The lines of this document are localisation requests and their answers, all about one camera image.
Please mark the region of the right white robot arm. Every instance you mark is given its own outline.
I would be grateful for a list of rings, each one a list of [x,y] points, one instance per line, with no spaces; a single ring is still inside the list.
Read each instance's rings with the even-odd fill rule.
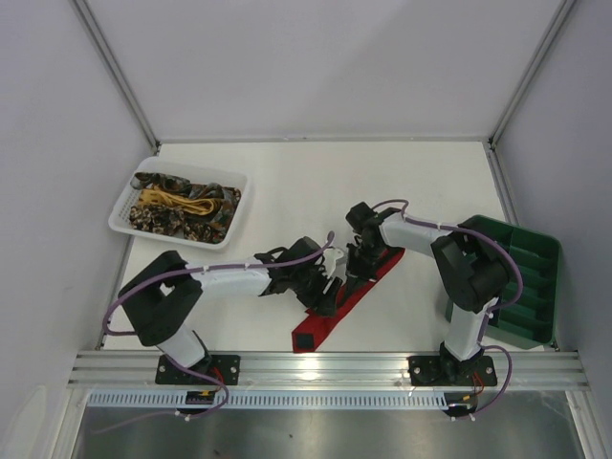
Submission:
[[[348,211],[346,221],[355,242],[347,246],[345,298],[380,280],[400,251],[415,251],[435,261],[453,305],[452,316],[440,345],[438,368],[430,380],[419,376],[417,383],[457,383],[483,356],[481,339],[493,303],[511,281],[522,286],[516,262],[497,242],[467,224],[421,220],[405,208],[377,211],[361,202]]]

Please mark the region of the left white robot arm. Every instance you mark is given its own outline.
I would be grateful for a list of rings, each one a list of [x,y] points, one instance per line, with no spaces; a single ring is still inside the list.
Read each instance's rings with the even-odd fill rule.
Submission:
[[[304,236],[289,248],[257,253],[243,261],[196,266],[177,251],[166,251],[120,291],[118,302],[141,345],[156,347],[173,366],[208,372],[212,355],[186,320],[200,299],[234,296],[282,295],[288,291],[307,308],[326,315],[336,311],[342,279],[336,268],[345,261],[344,250]]]

